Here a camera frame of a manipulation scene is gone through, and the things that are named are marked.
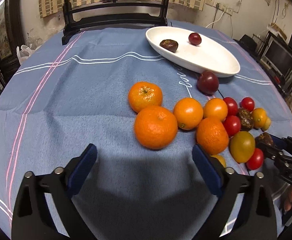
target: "mandarin orange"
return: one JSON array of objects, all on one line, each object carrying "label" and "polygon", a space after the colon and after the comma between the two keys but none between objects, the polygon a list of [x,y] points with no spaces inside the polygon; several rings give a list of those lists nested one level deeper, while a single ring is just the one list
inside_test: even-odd
[{"label": "mandarin orange", "polygon": [[161,106],[162,91],[152,83],[137,82],[128,93],[130,107],[137,113],[147,106]]},{"label": "mandarin orange", "polygon": [[229,144],[226,129],[216,117],[207,117],[198,124],[196,138],[210,155],[224,151]]},{"label": "mandarin orange", "polygon": [[228,106],[225,101],[220,98],[209,100],[204,106],[204,118],[216,117],[220,121],[225,120],[228,114]]},{"label": "mandarin orange", "polygon": [[200,123],[203,117],[201,104],[193,98],[183,98],[174,107],[174,116],[177,119],[178,127],[184,130],[191,130]]},{"label": "mandarin orange", "polygon": [[144,147],[159,150],[169,145],[178,131],[176,117],[161,106],[148,106],[135,119],[134,132]]}]

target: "electrical outlet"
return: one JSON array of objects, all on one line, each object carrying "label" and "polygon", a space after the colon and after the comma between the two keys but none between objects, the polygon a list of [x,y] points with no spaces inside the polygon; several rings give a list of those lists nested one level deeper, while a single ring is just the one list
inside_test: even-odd
[{"label": "electrical outlet", "polygon": [[227,12],[227,9],[228,9],[228,4],[221,4],[221,6],[219,7],[220,10],[224,11],[224,12]]},{"label": "electrical outlet", "polygon": [[214,1],[214,7],[217,8],[217,3],[219,3],[219,9],[220,9],[222,4],[218,1]]},{"label": "electrical outlet", "polygon": [[233,8],[228,7],[226,10],[226,14],[233,15]]},{"label": "electrical outlet", "polygon": [[206,4],[208,4],[210,6],[214,6],[214,2],[215,2],[215,0],[206,0]]}]

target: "white plate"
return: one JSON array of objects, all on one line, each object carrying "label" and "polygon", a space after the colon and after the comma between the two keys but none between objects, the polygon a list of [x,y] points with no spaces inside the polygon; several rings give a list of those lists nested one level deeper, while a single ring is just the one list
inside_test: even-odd
[{"label": "white plate", "polygon": [[[192,31],[159,26],[146,31],[150,45],[166,59],[192,71],[202,73],[210,70],[217,77],[230,77],[240,71],[238,60],[225,47],[200,34],[202,42],[198,46],[190,44],[188,36]],[[175,53],[160,47],[162,40],[171,39],[178,42]]]}]

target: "black chair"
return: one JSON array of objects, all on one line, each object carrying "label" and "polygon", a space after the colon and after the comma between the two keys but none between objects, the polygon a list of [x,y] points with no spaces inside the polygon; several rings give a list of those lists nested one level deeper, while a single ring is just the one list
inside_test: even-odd
[{"label": "black chair", "polygon": [[256,52],[256,48],[257,48],[257,43],[248,35],[244,35],[241,37],[241,39],[235,40],[236,42],[238,42],[238,44],[249,53],[249,55],[257,62],[260,61],[260,56],[258,55],[258,53]]}]

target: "plastic bag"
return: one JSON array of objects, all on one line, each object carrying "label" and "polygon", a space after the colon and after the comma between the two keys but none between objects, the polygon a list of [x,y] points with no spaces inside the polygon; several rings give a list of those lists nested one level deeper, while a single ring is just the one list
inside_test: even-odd
[{"label": "plastic bag", "polygon": [[27,47],[26,45],[21,46],[21,51],[19,47],[16,48],[17,58],[19,59],[19,63],[22,63],[27,60],[35,51]]}]

